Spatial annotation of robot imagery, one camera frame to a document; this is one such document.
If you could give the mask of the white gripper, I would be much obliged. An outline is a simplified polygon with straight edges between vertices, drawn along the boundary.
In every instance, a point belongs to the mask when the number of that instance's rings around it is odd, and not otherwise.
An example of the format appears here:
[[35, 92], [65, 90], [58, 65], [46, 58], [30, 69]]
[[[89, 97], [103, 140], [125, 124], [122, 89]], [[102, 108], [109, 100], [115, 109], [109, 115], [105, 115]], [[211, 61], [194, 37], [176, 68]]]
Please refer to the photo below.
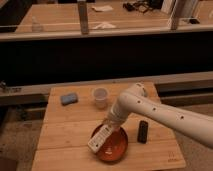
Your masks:
[[103, 125], [99, 131], [89, 140], [88, 146], [97, 153], [107, 138], [112, 134], [112, 128], [109, 125]]

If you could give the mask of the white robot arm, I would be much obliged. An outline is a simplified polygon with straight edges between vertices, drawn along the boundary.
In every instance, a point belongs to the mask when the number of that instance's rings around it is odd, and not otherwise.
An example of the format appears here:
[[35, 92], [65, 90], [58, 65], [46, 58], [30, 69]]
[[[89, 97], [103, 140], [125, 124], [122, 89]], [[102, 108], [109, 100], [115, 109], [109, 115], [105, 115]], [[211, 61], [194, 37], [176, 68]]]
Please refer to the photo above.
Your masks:
[[142, 83], [131, 85], [117, 96], [104, 124], [88, 141], [89, 148], [97, 153], [131, 113], [148, 117], [213, 149], [213, 117], [150, 100]]

